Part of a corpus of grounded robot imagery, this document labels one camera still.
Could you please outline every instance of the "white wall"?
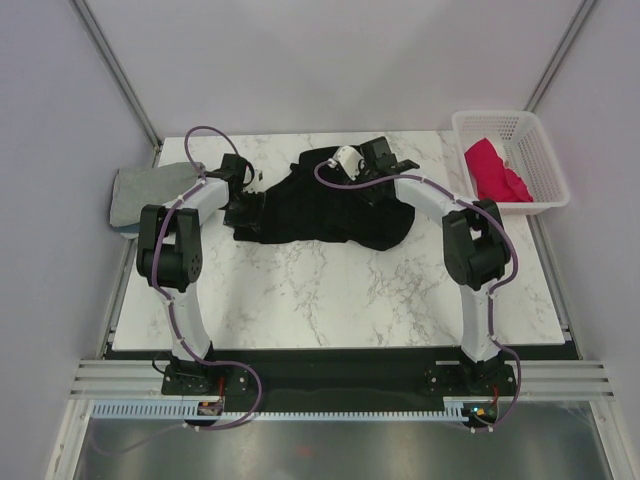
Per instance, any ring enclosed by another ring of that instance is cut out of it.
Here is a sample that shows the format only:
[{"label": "white wall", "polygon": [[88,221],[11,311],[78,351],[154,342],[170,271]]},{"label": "white wall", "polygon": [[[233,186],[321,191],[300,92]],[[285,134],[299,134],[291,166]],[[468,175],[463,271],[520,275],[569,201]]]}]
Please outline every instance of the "white wall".
[{"label": "white wall", "polygon": [[38,479],[123,241],[116,168],[151,149],[65,0],[0,3],[0,478]]},{"label": "white wall", "polygon": [[573,195],[544,215],[583,353],[640,452],[640,3],[602,2],[539,115]]},{"label": "white wall", "polygon": [[450,128],[522,108],[579,0],[89,0],[161,136]]}]

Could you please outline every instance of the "crumpled black garment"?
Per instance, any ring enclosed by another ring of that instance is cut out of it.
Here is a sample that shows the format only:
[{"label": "crumpled black garment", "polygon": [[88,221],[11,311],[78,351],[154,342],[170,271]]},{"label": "crumpled black garment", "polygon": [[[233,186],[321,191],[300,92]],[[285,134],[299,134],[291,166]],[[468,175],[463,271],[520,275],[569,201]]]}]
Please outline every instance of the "crumpled black garment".
[{"label": "crumpled black garment", "polygon": [[[325,187],[315,179],[313,169],[331,158],[338,148],[319,148],[300,154],[299,162],[290,166],[291,174],[265,192],[259,231],[236,227],[233,238],[262,244],[353,240],[379,251],[402,242],[415,218],[412,206],[396,198],[372,206],[357,192]],[[320,173],[330,182],[343,180],[342,175],[331,168],[323,168]]]}]

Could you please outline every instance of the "white marble tabletop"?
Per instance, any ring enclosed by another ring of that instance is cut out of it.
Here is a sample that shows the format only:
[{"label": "white marble tabletop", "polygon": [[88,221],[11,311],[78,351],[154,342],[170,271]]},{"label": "white marble tabletop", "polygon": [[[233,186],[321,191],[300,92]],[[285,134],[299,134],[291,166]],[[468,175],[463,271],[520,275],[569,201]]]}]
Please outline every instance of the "white marble tabletop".
[{"label": "white marble tabletop", "polygon": [[[450,132],[322,133],[232,137],[261,169],[265,188],[282,180],[308,149],[359,144],[385,135],[399,160],[414,160],[434,180],[458,190]],[[166,140],[160,165],[186,161],[182,138]],[[219,137],[193,138],[196,161],[219,166],[229,151]],[[444,267],[442,231],[416,213],[414,225],[386,252],[354,242],[236,242],[216,213],[202,228],[198,296],[215,348],[349,348],[459,344],[458,286]],[[521,259],[518,278],[497,300],[503,343],[560,344],[562,331],[525,217],[504,217]],[[117,326],[114,350],[163,350],[171,336],[162,304],[135,268]]]}]

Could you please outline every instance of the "plastic basket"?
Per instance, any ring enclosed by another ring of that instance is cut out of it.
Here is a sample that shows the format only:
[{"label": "plastic basket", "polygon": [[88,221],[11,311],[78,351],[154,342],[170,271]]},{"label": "plastic basket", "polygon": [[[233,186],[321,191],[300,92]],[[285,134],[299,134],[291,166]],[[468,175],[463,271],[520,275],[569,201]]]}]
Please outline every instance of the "plastic basket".
[{"label": "plastic basket", "polygon": [[487,138],[505,164],[527,184],[533,202],[500,203],[503,214],[536,215],[569,203],[569,189],[558,159],[538,117],[517,110],[473,110],[452,117],[458,160],[467,191],[477,198],[475,180],[469,174],[464,153]]}]

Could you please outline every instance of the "red cloth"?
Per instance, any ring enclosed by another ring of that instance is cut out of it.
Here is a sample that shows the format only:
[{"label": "red cloth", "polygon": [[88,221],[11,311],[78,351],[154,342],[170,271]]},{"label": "red cloth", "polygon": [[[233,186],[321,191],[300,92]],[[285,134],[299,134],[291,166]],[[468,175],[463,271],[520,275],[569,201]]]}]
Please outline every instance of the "red cloth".
[{"label": "red cloth", "polygon": [[483,138],[464,154],[478,187],[478,198],[495,202],[533,202],[527,186],[510,168],[505,168],[491,142]]}]

